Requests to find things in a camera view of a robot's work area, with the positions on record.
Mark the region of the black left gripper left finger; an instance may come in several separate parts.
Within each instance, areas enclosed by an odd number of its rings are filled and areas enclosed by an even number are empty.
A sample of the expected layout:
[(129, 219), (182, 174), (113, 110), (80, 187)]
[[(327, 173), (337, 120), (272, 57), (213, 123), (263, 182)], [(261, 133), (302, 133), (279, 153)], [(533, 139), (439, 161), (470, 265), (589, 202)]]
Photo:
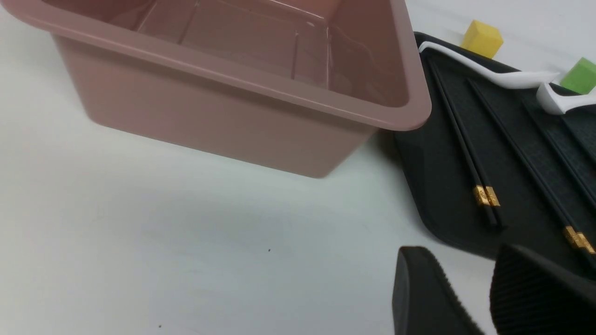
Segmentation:
[(482, 335), (430, 250), (402, 246), (393, 288), (396, 335)]

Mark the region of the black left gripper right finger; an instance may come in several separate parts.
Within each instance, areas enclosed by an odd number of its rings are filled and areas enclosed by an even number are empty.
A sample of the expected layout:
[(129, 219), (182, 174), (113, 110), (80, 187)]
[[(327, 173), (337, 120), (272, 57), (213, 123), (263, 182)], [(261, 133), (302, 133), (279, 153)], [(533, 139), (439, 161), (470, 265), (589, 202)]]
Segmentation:
[(490, 286), (490, 314), (499, 335), (593, 335), (595, 282), (530, 249), (502, 245)]

